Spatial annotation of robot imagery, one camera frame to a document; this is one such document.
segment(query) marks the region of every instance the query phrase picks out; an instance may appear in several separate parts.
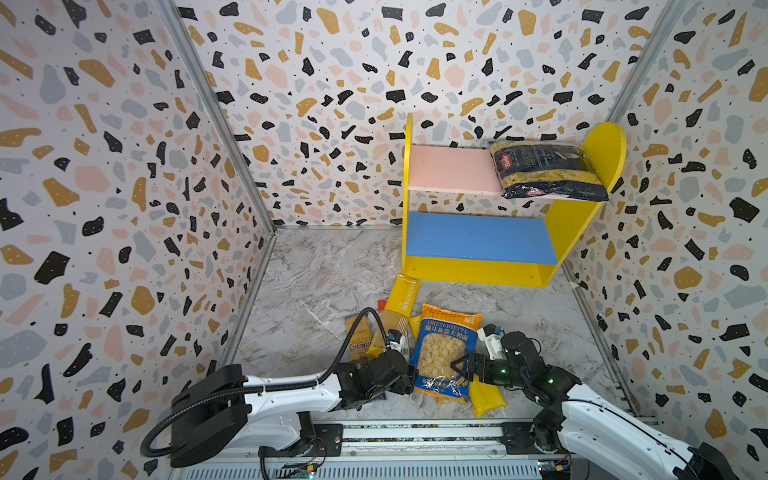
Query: terrazzo wallpaper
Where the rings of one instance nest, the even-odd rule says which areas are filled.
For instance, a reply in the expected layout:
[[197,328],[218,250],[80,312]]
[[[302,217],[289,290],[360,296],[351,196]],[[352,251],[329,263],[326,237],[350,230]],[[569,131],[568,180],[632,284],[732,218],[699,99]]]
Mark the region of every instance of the terrazzo wallpaper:
[[691,2],[571,255],[643,414],[768,478],[768,3]]
[[[275,223],[351,226],[401,223],[410,111],[418,144],[583,140],[665,3],[177,5]],[[493,197],[434,201],[457,213],[533,211]]]
[[0,477],[166,478],[139,441],[227,348],[260,226],[154,4],[0,15]]

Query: orecchiette pasta bag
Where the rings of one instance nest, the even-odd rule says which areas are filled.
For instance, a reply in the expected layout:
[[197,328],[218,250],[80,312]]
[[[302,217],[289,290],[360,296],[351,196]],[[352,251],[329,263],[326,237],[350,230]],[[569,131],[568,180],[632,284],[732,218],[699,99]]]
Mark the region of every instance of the orecchiette pasta bag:
[[419,370],[415,389],[456,402],[469,400],[469,382],[451,362],[475,351],[482,315],[467,315],[424,304],[419,341],[411,365]]

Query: yellow shelf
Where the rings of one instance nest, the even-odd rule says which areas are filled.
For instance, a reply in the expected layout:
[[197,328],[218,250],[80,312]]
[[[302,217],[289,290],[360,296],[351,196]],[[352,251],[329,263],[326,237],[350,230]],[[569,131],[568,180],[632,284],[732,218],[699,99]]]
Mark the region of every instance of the yellow shelf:
[[[486,151],[412,146],[412,129],[413,116],[409,114],[404,151],[402,274],[438,282],[546,287],[602,203],[554,196],[556,200],[544,220],[414,213],[409,222],[410,190],[501,193]],[[599,124],[587,136],[584,149],[601,182],[611,190],[624,169],[624,132],[616,124]]]

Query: blue shelf board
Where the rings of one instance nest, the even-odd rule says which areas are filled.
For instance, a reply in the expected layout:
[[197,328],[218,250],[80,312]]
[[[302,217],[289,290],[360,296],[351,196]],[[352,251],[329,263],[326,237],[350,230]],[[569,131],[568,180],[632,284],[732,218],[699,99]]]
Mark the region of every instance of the blue shelf board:
[[408,214],[409,257],[557,265],[547,225],[538,218]]

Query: pink shelf board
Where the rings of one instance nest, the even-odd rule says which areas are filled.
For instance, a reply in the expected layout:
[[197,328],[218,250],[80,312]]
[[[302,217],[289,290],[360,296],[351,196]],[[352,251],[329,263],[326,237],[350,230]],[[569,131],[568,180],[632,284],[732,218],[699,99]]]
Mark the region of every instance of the pink shelf board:
[[500,195],[493,160],[481,148],[411,146],[410,190]]

